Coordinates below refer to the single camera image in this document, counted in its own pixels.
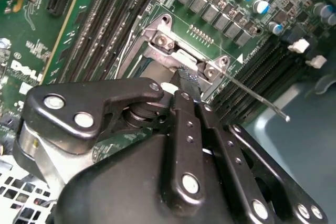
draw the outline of white connector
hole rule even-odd
[[[326,61],[327,59],[324,56],[317,55],[312,60],[307,60],[306,64],[313,68],[320,69],[326,63]]]
[[[298,41],[294,42],[293,45],[288,46],[288,49],[292,52],[302,54],[309,47],[309,45],[310,44],[305,39],[299,39]]]

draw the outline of motherboard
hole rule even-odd
[[[25,95],[36,85],[169,82],[180,66],[198,76],[202,99],[223,124],[249,122],[262,104],[212,65],[275,100],[321,67],[315,62],[335,41],[335,6],[336,0],[0,0],[1,135],[13,138]],[[295,43],[303,38],[301,52]]]

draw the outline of screw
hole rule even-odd
[[[263,220],[266,220],[268,218],[268,212],[266,207],[259,201],[254,200],[252,202],[254,211],[256,212],[256,214]]]
[[[187,93],[182,93],[181,96],[185,99],[185,100],[189,100],[190,97]]]
[[[238,165],[241,165],[241,164],[242,164],[242,160],[241,160],[240,158],[236,158],[236,163],[237,163]]]
[[[83,127],[83,128],[89,128],[91,126],[93,126],[93,117],[92,115],[88,114],[88,113],[78,113],[77,115],[75,115],[75,123],[77,123],[79,126]]]
[[[46,97],[43,101],[44,105],[52,110],[59,110],[64,107],[64,101],[60,97],[51,95]]]
[[[311,206],[311,211],[313,212],[313,214],[319,218],[320,220],[323,219],[323,215],[322,213],[320,212],[320,210],[316,207],[316,206]]]
[[[236,132],[241,132],[240,128],[237,125],[233,125],[233,128],[235,129]]]
[[[306,207],[304,205],[298,204],[298,210],[303,217],[305,217],[306,219],[310,218],[308,210],[306,209]]]
[[[199,190],[199,185],[195,177],[189,174],[184,174],[182,177],[182,184],[188,193],[195,194]]]
[[[210,107],[208,104],[205,104],[205,105],[204,105],[204,108],[205,108],[207,111],[212,111],[211,107]]]
[[[164,36],[160,35],[160,36],[157,36],[157,38],[155,39],[155,42],[159,46],[164,47],[167,44],[167,39]]]
[[[159,91],[160,88],[156,83],[149,84],[149,87],[151,87],[152,90]]]
[[[194,139],[193,139],[192,136],[188,136],[188,137],[187,137],[187,141],[188,141],[188,143],[193,143],[193,142],[194,142]]]

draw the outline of metal screw head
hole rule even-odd
[[[210,107],[208,104],[205,104],[205,105],[204,105],[204,108],[205,108],[207,111],[212,111],[211,107]]]
[[[43,101],[44,105],[52,110],[59,110],[64,107],[64,101],[62,98],[55,95],[48,96]]]
[[[84,112],[81,112],[75,115],[74,120],[75,120],[75,123],[77,123],[79,126],[83,128],[89,128],[93,126],[93,123],[94,123],[92,115],[88,113],[84,113]]]
[[[189,100],[190,97],[187,93],[182,93],[181,96],[185,99],[185,100]]]
[[[313,212],[313,214],[319,218],[320,220],[323,219],[323,215],[322,213],[320,212],[320,210],[316,207],[316,206],[311,206],[311,211]]]
[[[182,177],[182,184],[190,194],[195,194],[199,190],[199,185],[195,177],[189,174],[184,174]]]
[[[237,125],[233,125],[233,129],[234,129],[236,132],[241,132],[240,128],[239,128]]]
[[[310,218],[309,212],[304,205],[298,204],[298,210],[303,217],[305,217],[306,219]]]
[[[160,88],[156,83],[149,84],[149,87],[151,87],[152,90],[159,91]]]
[[[258,200],[254,200],[252,202],[254,211],[256,212],[256,214],[263,220],[266,220],[268,218],[268,212],[266,207],[259,202]]]

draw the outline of metal pin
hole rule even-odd
[[[270,101],[268,101],[266,98],[258,95],[256,92],[254,92],[250,88],[246,87],[244,84],[240,83],[238,80],[236,80],[235,78],[233,78],[232,76],[230,76],[228,73],[226,73],[226,71],[223,71],[219,66],[217,66],[213,62],[208,61],[207,63],[210,66],[212,66],[213,68],[215,68],[216,70],[218,70],[225,77],[227,77],[235,85],[237,85],[238,87],[240,87],[241,89],[243,89],[244,91],[246,91],[247,93],[249,93],[252,97],[254,97],[258,101],[262,102],[264,105],[266,105],[267,107],[269,107],[270,109],[272,109],[275,113],[277,113],[279,116],[281,116],[282,118],[284,118],[286,120],[286,122],[290,121],[290,117],[288,115],[286,115],[282,110],[280,110],[277,106],[275,106],[273,103],[271,103]]]

